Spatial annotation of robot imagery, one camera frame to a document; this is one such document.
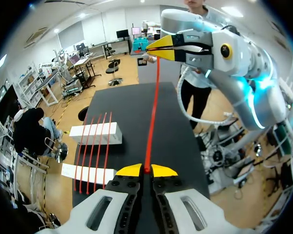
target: black jacket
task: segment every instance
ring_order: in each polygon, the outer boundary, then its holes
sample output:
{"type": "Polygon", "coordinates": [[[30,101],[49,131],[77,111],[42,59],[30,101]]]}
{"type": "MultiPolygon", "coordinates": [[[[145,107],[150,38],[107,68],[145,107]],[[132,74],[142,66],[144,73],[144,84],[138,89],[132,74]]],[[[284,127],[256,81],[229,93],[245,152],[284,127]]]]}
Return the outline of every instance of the black jacket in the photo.
{"type": "Polygon", "coordinates": [[[43,155],[47,148],[44,139],[49,135],[49,130],[39,125],[43,115],[41,108],[29,109],[15,122],[13,140],[16,152],[21,153],[26,148],[31,153],[43,155]]]}

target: computer monitor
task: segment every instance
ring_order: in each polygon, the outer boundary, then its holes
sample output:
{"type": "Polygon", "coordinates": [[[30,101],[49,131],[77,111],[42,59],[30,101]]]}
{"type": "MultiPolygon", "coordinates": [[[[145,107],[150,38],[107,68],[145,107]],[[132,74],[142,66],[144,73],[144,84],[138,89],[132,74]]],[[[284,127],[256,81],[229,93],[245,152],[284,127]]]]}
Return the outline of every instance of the computer monitor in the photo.
{"type": "Polygon", "coordinates": [[[122,30],[122,31],[117,31],[117,38],[127,38],[129,36],[129,31],[128,29],[122,30]]]}
{"type": "Polygon", "coordinates": [[[81,45],[76,45],[76,49],[81,50],[82,49],[81,45]]]}
{"type": "Polygon", "coordinates": [[[139,35],[141,34],[141,28],[132,28],[132,35],[139,35]]]}
{"type": "Polygon", "coordinates": [[[78,57],[78,55],[73,55],[69,58],[69,60],[72,62],[72,64],[74,65],[76,62],[78,62],[80,60],[80,58],[78,57]]]}

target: yellow floor tape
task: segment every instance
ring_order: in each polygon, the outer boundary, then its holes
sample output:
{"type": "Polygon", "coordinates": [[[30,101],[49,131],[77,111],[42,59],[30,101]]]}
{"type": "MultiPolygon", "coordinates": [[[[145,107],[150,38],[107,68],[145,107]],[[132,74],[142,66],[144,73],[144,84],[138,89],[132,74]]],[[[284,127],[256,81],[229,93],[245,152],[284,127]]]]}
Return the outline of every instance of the yellow floor tape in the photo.
{"type": "MultiPolygon", "coordinates": [[[[66,111],[66,109],[67,109],[67,107],[68,107],[68,105],[69,105],[69,103],[70,103],[71,100],[72,100],[72,98],[69,98],[69,100],[68,100],[68,102],[67,102],[67,105],[65,106],[65,108],[64,108],[64,110],[63,110],[63,112],[62,112],[62,114],[60,115],[60,118],[59,118],[59,121],[58,121],[58,124],[57,124],[57,128],[58,128],[59,123],[60,123],[60,121],[62,120],[62,117],[63,117],[63,115],[64,115],[64,112],[66,111]]],[[[46,180],[46,177],[47,177],[47,173],[44,175],[44,181],[43,181],[43,211],[44,211],[44,213],[47,215],[47,210],[46,210],[46,208],[45,208],[45,180],[46,180]]]]}

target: laptop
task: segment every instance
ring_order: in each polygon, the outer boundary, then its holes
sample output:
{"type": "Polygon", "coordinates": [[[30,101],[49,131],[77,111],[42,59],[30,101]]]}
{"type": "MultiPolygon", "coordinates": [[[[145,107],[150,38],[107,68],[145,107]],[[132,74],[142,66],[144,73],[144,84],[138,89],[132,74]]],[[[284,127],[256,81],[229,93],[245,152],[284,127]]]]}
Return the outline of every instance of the laptop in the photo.
{"type": "Polygon", "coordinates": [[[73,65],[75,65],[80,60],[80,58],[78,57],[78,55],[73,55],[69,58],[69,60],[72,62],[73,65]]]}

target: ceiling light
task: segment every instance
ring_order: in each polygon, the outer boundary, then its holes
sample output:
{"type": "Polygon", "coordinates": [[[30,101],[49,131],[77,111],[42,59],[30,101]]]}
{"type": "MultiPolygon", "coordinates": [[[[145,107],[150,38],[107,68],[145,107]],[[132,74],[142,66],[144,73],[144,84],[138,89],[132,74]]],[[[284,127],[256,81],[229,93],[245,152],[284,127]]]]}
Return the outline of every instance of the ceiling light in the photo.
{"type": "Polygon", "coordinates": [[[0,68],[1,68],[2,65],[4,64],[5,58],[6,58],[6,55],[3,56],[3,57],[0,59],[0,68]]]}
{"type": "Polygon", "coordinates": [[[234,17],[244,17],[239,10],[232,6],[222,7],[222,10],[234,17]]]}

